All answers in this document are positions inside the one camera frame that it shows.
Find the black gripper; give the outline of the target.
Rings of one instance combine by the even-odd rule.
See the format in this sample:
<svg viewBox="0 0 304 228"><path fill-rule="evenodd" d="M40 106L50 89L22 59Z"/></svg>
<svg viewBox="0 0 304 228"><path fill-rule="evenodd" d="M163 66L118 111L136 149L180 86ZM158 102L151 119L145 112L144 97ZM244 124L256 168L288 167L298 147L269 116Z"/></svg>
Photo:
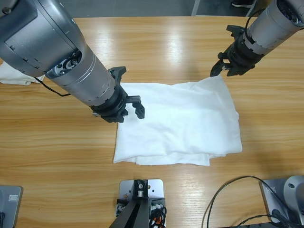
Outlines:
<svg viewBox="0 0 304 228"><path fill-rule="evenodd" d="M108 123L123 123L124 117L128 115L126 104L133 105L139 119L145 118L145 108L141 103L141 97L129 96L121 85L115 86L113 95L103 104L91 106L91 109Z"/></svg>
<svg viewBox="0 0 304 228"><path fill-rule="evenodd" d="M256 54L247 47L244 34L234 38L234 42L218 54L218 62L212 67L210 76L218 76L223 69L228 70L227 76L241 76L262 59L263 54Z"/></svg>

